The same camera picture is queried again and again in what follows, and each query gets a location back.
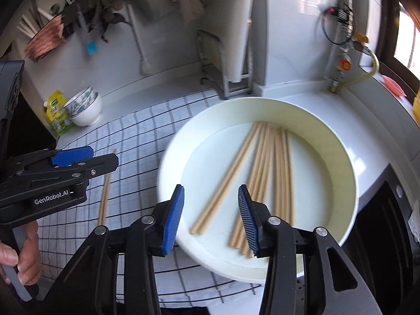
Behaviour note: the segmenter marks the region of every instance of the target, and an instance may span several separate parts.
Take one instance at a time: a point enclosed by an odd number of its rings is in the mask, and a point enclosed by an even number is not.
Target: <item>dish rack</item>
[[[216,67],[214,63],[211,63],[208,58],[204,55],[203,39],[207,38],[216,44],[218,60],[220,69]],[[209,79],[213,81],[219,92],[222,93],[223,99],[229,99],[229,97],[240,94],[248,93],[251,94],[253,91],[253,49],[251,46],[251,29],[248,32],[248,41],[246,44],[245,63],[244,71],[240,76],[241,81],[234,83],[229,80],[226,72],[226,61],[223,51],[223,44],[220,38],[207,32],[205,30],[197,31],[197,50],[200,57],[201,69],[205,77],[201,78],[200,83],[203,84],[203,79]]]

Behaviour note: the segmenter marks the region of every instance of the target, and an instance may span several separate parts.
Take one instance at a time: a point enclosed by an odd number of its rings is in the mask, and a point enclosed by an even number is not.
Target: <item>stacked bowls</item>
[[[99,121],[102,112],[102,100],[92,87],[80,91],[65,105],[70,120],[79,126],[94,125]]]

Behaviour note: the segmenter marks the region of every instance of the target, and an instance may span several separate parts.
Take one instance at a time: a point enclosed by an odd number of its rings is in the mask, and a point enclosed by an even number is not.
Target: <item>white and black checkered towel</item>
[[[214,90],[173,99],[104,124],[66,146],[90,145],[95,155],[118,150],[120,165],[112,173],[106,218],[110,230],[129,226],[152,212],[157,202],[157,171],[167,145],[188,119],[219,102]],[[97,226],[103,182],[103,177],[91,179],[85,203],[38,221],[45,279],[57,278]],[[208,306],[263,291],[260,284],[231,281],[212,273],[177,245],[166,258],[154,258],[154,265],[161,307]],[[124,293],[123,273],[121,255],[117,276],[120,301]]]

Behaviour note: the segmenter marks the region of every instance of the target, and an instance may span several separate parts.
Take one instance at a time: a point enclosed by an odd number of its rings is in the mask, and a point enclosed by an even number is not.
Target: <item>yellow detergent bag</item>
[[[64,135],[74,127],[64,104],[66,104],[66,97],[59,90],[54,91],[47,101],[48,120],[59,136]]]

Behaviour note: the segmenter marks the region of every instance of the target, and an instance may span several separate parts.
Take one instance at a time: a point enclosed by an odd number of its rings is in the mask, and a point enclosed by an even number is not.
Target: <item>white plate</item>
[[[237,281],[264,283],[267,260],[247,258],[228,241],[238,212],[238,187],[246,183],[253,150],[204,235],[190,228],[219,185],[253,122],[265,121],[290,130],[295,216],[293,226],[326,227],[342,245],[358,209],[351,161],[337,135],[320,119],[295,105],[248,97],[223,102],[193,117],[175,135],[158,174],[158,201],[170,199],[176,184],[185,188],[185,204],[176,240],[201,265]],[[265,202],[272,206],[272,179]],[[297,259],[297,275],[303,260]]]

